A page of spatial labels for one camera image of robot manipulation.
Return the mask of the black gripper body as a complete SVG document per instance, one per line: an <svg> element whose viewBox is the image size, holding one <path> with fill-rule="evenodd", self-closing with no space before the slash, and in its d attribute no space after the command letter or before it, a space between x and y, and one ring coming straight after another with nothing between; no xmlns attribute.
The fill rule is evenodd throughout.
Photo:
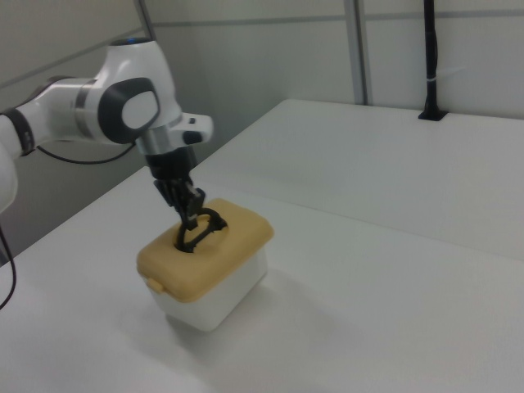
<svg viewBox="0 0 524 393"><path fill-rule="evenodd" d="M190 172L196 165L196 157L191 147L180 147L159 155L147 155L145 160L155 179L192 183Z"/></svg>

